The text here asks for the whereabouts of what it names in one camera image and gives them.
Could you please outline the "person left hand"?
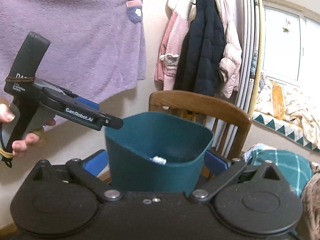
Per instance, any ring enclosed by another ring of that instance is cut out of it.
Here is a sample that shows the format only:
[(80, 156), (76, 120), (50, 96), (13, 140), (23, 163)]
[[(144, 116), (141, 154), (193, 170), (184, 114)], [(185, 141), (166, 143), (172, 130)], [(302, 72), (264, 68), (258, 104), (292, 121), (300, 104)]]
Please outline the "person left hand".
[(1, 155), (7, 159), (21, 157), (29, 146), (44, 142), (44, 126), (56, 124), (54, 115), (27, 104), (9, 105), (1, 99)]

